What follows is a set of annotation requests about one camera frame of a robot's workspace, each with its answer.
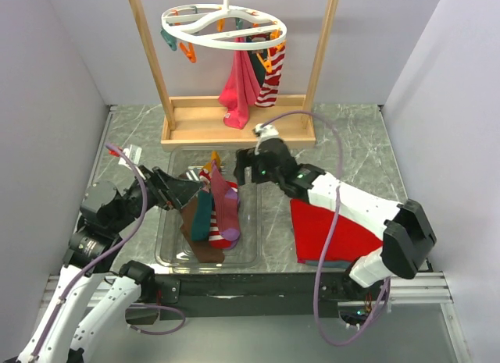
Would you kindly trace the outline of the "dark teal santa sock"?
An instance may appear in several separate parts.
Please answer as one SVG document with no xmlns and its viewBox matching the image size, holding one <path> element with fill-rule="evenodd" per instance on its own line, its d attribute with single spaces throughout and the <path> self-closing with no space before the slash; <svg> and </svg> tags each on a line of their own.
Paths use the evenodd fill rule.
<svg viewBox="0 0 500 363">
<path fill-rule="evenodd" d="M 257 43 L 257 42 L 264 42 L 269 40 L 269 35 L 268 34 L 256 34 L 256 35 L 251 35 L 246 38 L 247 42 L 250 43 Z M 248 57 L 251 61 L 252 68 L 255 73 L 255 77 L 259 83 L 260 86 L 263 85 L 265 76 L 266 76 L 266 69 L 262 65 L 259 57 L 261 57 L 262 60 L 266 61 L 267 59 L 267 50 L 266 49 L 259 49 L 259 50 L 252 50 L 248 51 Z"/>
<path fill-rule="evenodd" d="M 191 228 L 191 239 L 194 242 L 208 240 L 213 210 L 213 196 L 209 186 L 210 174 L 207 168 L 202 168 L 199 179 L 204 183 L 204 187 L 198 193 L 198 204 Z"/>
</svg>

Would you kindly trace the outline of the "brown sock with striped cuff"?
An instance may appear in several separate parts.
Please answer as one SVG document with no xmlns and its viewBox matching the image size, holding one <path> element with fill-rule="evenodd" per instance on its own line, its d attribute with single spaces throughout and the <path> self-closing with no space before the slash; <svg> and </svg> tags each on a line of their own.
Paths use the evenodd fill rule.
<svg viewBox="0 0 500 363">
<path fill-rule="evenodd" d="M 183 221 L 180 231 L 196 259 L 200 263 L 223 263 L 225 255 L 221 249 L 212 247 L 207 241 L 194 242 L 191 239 L 191 227 L 194 222 L 195 210 L 187 206 L 181 210 L 180 215 Z"/>
</svg>

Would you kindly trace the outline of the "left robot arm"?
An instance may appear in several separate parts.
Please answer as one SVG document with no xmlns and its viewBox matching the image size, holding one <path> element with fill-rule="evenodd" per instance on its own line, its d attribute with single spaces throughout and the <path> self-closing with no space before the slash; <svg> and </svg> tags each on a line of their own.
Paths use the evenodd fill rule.
<svg viewBox="0 0 500 363">
<path fill-rule="evenodd" d="M 126 242 L 121 232 L 128 226 L 138 229 L 153 207 L 181 210 L 202 189 L 201 182 L 172 177 L 158 167 L 140 165 L 134 174 L 136 179 L 124 192 L 109 181 L 86 190 L 52 299 L 34 335 L 12 361 L 88 362 L 106 327 L 124 317 L 134 302 L 156 296 L 154 269 L 130 261 L 103 298 L 87 310 Z"/>
</svg>

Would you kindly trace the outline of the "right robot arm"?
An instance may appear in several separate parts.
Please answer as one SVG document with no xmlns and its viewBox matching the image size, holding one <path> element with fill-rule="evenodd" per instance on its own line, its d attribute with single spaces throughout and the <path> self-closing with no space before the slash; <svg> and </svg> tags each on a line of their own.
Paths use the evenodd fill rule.
<svg viewBox="0 0 500 363">
<path fill-rule="evenodd" d="M 376 197 L 341 182 L 311 164 L 299 164 L 280 138 L 271 138 L 236 152 L 234 176 L 245 183 L 245 170 L 253 183 L 275 183 L 288 197 L 334 212 L 372 233 L 381 246 L 357 258 L 345 273 L 343 291 L 359 300 L 376 282 L 389 276 L 413 279 L 436 244 L 422 205 Z"/>
</svg>

